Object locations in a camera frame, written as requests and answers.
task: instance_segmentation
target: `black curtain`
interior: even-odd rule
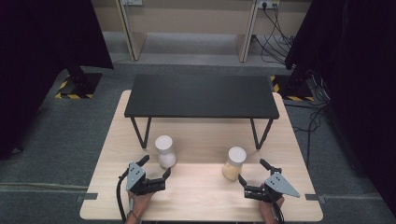
[[[396,1],[313,0],[288,54],[291,75],[319,70],[348,155],[396,215]]]
[[[90,0],[0,3],[0,159],[18,147],[55,78],[77,66],[113,68]]]

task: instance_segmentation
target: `human hand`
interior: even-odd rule
[[[285,202],[285,198],[282,196],[280,199],[276,201],[279,208],[282,206],[283,202]],[[266,203],[263,201],[259,201],[260,213],[262,214],[262,219],[265,224],[277,224],[278,222],[274,219],[272,208],[273,205],[271,203]]]
[[[128,190],[128,202],[134,199],[134,208],[132,209],[132,214],[126,219],[125,224],[137,224],[140,222],[140,218],[149,206],[152,195],[154,195],[154,193],[137,196]]]

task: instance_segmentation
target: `gray carpet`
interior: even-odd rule
[[[79,198],[90,184],[120,95],[131,89],[136,74],[290,73],[282,68],[152,64],[84,70],[103,73],[93,98],[55,99],[66,75],[62,72],[23,138],[22,154],[0,161],[0,223],[121,223],[83,220]],[[306,102],[284,103],[292,125],[307,129],[316,109],[292,106],[310,106]],[[307,161],[307,133],[297,132],[296,137]],[[320,127],[311,134],[309,174],[322,201],[320,223],[396,223],[370,180],[357,177],[351,168],[324,114]]]

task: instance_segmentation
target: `floor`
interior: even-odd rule
[[[255,40],[250,42],[247,61],[240,63],[234,35],[148,34],[139,59],[133,62],[122,33],[106,32],[104,37],[113,63],[284,67],[267,63],[273,58],[262,57],[261,47]],[[262,43],[265,41],[264,36],[258,38]],[[271,39],[272,46],[286,55],[274,42]]]

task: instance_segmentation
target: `yellow black hazard tape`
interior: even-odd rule
[[[65,93],[63,92],[66,85],[68,84],[68,82],[72,82],[71,81],[71,77],[70,75],[68,75],[66,77],[66,79],[64,80],[64,82],[61,84],[61,87],[59,88],[58,92],[55,95],[55,98],[66,98],[66,99],[74,99],[74,100],[79,100],[79,99],[91,99],[93,97],[93,94],[85,94],[85,93]]]
[[[275,76],[271,76],[271,82],[274,86],[274,92],[280,93],[279,83]],[[284,99],[284,100],[314,101],[314,97],[312,97],[312,96],[302,97],[302,96],[293,96],[293,95],[282,95],[282,94],[280,94],[280,95],[282,96],[282,99]]]

